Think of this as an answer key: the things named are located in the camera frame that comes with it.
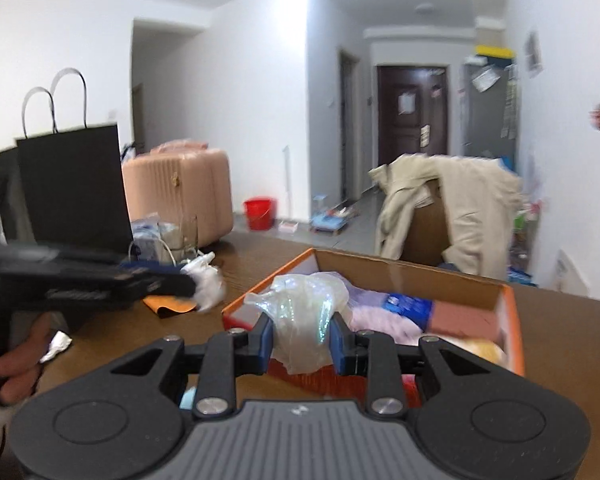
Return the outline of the person's left hand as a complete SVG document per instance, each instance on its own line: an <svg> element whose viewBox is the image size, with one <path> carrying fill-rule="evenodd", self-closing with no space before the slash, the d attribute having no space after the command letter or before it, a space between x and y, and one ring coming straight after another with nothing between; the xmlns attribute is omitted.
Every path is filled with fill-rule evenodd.
<svg viewBox="0 0 600 480"><path fill-rule="evenodd" d="M26 400L34 391L42 374L40 363L54 336L52 314L40 314L29 330L27 338L16 348L0 357L0 401L15 405Z"/></svg>

